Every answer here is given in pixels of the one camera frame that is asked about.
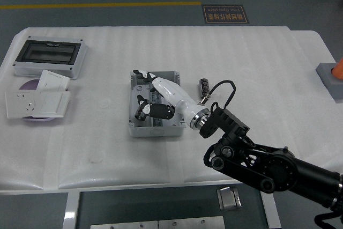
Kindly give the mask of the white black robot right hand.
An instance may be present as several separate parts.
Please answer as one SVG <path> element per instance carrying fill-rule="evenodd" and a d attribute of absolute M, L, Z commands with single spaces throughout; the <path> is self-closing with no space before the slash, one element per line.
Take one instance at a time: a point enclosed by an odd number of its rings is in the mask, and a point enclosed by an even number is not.
<path fill-rule="evenodd" d="M 152 91 L 158 91 L 170 105 L 148 104 L 143 97 L 138 96 L 139 111 L 145 116 L 154 116 L 161 119 L 170 119 L 174 112 L 182 114 L 190 128 L 194 128 L 201 117 L 208 113 L 206 108 L 196 102 L 178 84 L 158 77 L 147 71 L 134 70 L 138 79 L 150 82 Z"/>

